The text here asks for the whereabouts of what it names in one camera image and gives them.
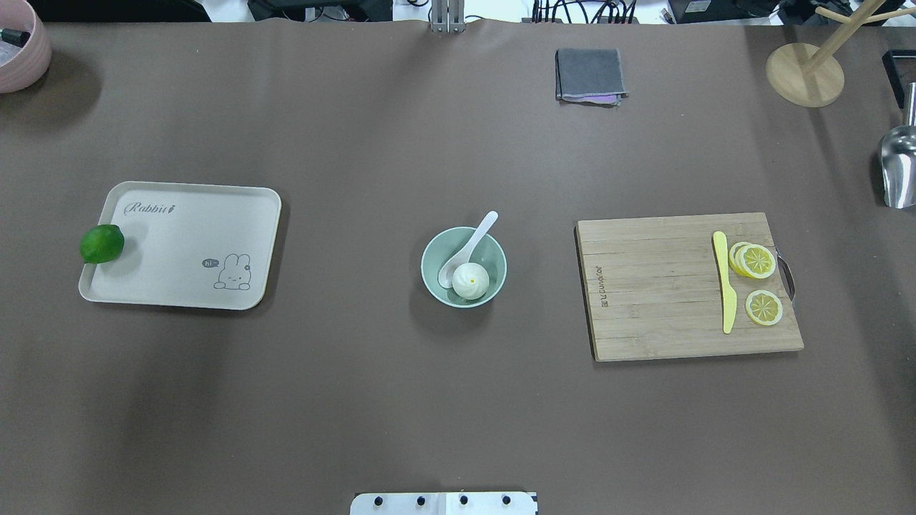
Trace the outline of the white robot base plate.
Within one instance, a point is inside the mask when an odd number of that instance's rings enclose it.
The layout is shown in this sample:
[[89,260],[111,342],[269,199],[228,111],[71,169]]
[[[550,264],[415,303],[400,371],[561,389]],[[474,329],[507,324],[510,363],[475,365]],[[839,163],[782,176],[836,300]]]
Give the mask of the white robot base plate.
[[537,514],[537,494],[526,491],[363,493],[350,514]]

